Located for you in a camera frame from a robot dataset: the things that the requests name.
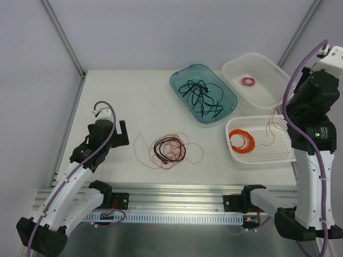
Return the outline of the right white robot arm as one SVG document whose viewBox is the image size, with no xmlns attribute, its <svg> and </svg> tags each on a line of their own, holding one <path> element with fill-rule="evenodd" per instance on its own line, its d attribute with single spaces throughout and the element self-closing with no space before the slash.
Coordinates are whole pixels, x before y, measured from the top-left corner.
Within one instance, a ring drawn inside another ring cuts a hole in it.
<svg viewBox="0 0 343 257">
<path fill-rule="evenodd" d="M 327 113 L 339 98 L 339 79 L 325 70 L 310 74 L 283 107 L 298 170 L 298 202 L 283 203 L 263 185 L 241 192 L 242 212 L 259 207 L 274 219 L 282 237 L 296 241 L 341 239 L 331 210 L 330 175 L 337 130 Z"/>
</svg>

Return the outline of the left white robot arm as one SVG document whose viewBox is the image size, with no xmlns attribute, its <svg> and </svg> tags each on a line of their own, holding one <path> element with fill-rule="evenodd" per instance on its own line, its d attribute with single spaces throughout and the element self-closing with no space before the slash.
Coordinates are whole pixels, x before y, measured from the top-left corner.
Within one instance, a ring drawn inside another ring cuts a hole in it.
<svg viewBox="0 0 343 257">
<path fill-rule="evenodd" d="M 97 119 L 89 124 L 89 134 L 73 150 L 62 179 L 49 197 L 32 217 L 22 217 L 18 221 L 16 229 L 28 252 L 59 256 L 68 236 L 91 211 L 97 208 L 110 211 L 127 209 L 128 205 L 123 201 L 129 195 L 113 193 L 112 186 L 99 180 L 91 182 L 80 199 L 74 200 L 84 183 L 105 161 L 109 151 L 129 144 L 125 121 L 121 120 L 119 125 L 121 133 L 117 133 L 115 122 L 109 119 Z"/>
</svg>

